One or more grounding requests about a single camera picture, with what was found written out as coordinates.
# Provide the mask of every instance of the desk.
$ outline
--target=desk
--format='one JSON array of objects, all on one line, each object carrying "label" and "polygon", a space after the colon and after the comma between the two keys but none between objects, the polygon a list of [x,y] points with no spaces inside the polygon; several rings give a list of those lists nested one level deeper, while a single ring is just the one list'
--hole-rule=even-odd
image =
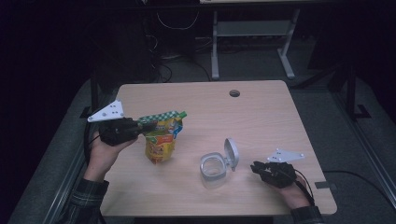
[{"label": "desk", "polygon": [[[230,96],[240,91],[239,97]],[[273,216],[289,214],[280,198],[251,172],[253,161],[265,161],[276,148],[305,154],[292,162],[311,184],[322,214],[336,205],[325,181],[289,90],[283,81],[236,81],[124,85],[126,117],[139,118],[169,110],[188,114],[177,136],[171,160],[154,165],[146,158],[145,138],[124,149],[106,175],[110,182],[101,210],[104,216]],[[239,151],[236,171],[218,189],[200,179],[200,159],[210,152],[224,155],[231,137]]]}]

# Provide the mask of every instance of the colorful snack bag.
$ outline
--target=colorful snack bag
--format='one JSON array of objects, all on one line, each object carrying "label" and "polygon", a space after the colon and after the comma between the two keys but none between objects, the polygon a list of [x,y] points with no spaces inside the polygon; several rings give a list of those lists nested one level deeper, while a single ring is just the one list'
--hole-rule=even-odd
[{"label": "colorful snack bag", "polygon": [[184,111],[181,113],[169,111],[159,115],[145,116],[137,121],[141,123],[157,121],[155,131],[143,133],[146,136],[146,156],[152,163],[156,164],[171,158],[177,134],[183,129],[182,119],[186,116]]}]

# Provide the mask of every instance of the open lid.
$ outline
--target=open lid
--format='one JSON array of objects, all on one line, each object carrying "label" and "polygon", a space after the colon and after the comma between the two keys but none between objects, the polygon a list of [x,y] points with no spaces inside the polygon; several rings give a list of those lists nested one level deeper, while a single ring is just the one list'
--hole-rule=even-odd
[{"label": "open lid", "polygon": [[239,153],[235,141],[232,138],[225,139],[224,151],[226,155],[226,162],[230,164],[233,171],[235,171],[235,167],[238,165],[239,162]]}]

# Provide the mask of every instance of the gray carpet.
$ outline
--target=gray carpet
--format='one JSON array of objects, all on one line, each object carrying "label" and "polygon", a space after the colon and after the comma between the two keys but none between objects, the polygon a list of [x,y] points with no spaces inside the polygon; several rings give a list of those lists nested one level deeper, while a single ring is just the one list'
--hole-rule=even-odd
[{"label": "gray carpet", "polygon": [[[260,49],[246,48],[236,53],[220,54],[220,80],[281,79],[288,85],[298,84],[317,72],[306,69],[314,44],[313,40],[292,42],[288,55],[296,75],[294,80],[288,80],[284,74],[280,60],[277,58],[278,43],[276,42]],[[178,59],[166,65],[172,70],[172,82],[207,81],[205,70],[209,75],[211,71],[209,53],[197,54],[194,63]],[[170,75],[169,70],[164,67],[161,71],[164,77]],[[337,94],[328,92],[324,88],[328,79],[329,77],[323,78],[306,90],[291,91],[320,165],[324,171],[342,170],[362,175],[381,188],[361,141],[342,108],[345,90]],[[73,164],[72,161],[80,162],[75,158],[80,153],[76,148],[81,149],[84,129],[84,122],[79,119],[79,115],[84,106],[89,104],[91,97],[89,87],[89,83],[81,87],[71,104],[10,223],[43,223],[43,220],[56,218],[58,215],[50,209],[54,207],[52,204],[54,198],[59,200],[57,197],[59,194],[67,194],[60,187],[64,186],[64,177],[70,172],[68,169]],[[102,94],[102,102],[112,97],[114,94]],[[358,80],[357,103],[364,105],[372,118],[359,119],[354,125],[359,125],[384,162],[389,174],[396,176],[396,164],[393,162],[396,158],[395,124],[382,110],[371,89],[360,80]],[[365,181],[343,173],[326,173],[325,176],[331,183],[332,193],[338,206],[334,215],[325,217],[328,223],[395,222],[395,210]],[[62,200],[56,202],[61,207],[64,203]],[[107,218],[107,222],[131,223],[132,220]],[[275,217],[275,224],[278,223],[292,223],[292,220],[290,216]]]}]

